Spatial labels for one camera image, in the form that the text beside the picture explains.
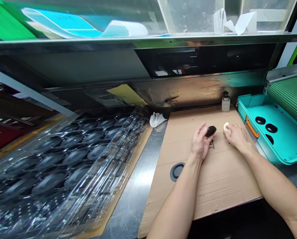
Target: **plastic bottle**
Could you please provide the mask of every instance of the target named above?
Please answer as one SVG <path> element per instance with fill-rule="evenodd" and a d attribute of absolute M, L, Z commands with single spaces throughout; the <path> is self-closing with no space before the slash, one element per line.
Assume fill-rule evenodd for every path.
<path fill-rule="evenodd" d="M 229 112 L 230 110 L 230 97 L 227 91 L 224 91 L 224 95 L 221 100 L 221 111 Z"/>

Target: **white cloth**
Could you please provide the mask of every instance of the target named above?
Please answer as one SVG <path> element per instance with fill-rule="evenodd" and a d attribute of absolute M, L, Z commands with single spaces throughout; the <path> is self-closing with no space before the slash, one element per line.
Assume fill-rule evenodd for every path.
<path fill-rule="evenodd" d="M 163 117 L 163 114 L 160 113 L 153 113 L 151 115 L 151 118 L 149 120 L 149 124 L 155 128 L 156 126 L 159 126 L 161 123 L 163 123 L 166 119 Z"/>

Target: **cardboard work surface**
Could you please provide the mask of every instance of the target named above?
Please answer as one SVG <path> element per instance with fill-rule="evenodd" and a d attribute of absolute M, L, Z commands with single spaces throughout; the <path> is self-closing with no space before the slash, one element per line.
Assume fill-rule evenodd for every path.
<path fill-rule="evenodd" d="M 175 184 L 170 178 L 170 170 L 176 163 L 186 162 L 193 134 L 202 122 L 206 122 L 207 126 L 214 125 L 217 132 L 202 163 L 194 220 L 262 196 L 247 161 L 235 147 L 226 142 L 222 133 L 226 122 L 244 127 L 232 105 L 230 112 L 222 112 L 219 106 L 171 113 L 138 238 L 148 235 L 155 216 Z M 244 129 L 247 140 L 256 148 Z"/>

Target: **teal plastic bin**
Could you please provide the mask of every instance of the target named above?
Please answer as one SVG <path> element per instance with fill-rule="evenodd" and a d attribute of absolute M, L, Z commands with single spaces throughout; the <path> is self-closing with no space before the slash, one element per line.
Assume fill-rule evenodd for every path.
<path fill-rule="evenodd" d="M 269 95 L 239 96 L 238 102 L 238 111 L 252 128 L 269 161 L 274 165 L 297 163 L 297 122 L 293 117 Z M 255 121 L 258 116 L 265 118 L 266 123 L 258 124 Z M 276 133 L 267 131 L 268 123 L 278 128 Z M 273 138 L 273 145 L 266 135 Z"/>

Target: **yellow paper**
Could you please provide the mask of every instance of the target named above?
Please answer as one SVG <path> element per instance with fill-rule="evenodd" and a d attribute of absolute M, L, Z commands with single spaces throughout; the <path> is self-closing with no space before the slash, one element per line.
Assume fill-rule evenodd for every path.
<path fill-rule="evenodd" d="M 107 91 L 122 98 L 130 105 L 147 105 L 147 103 L 127 84 L 120 85 Z"/>

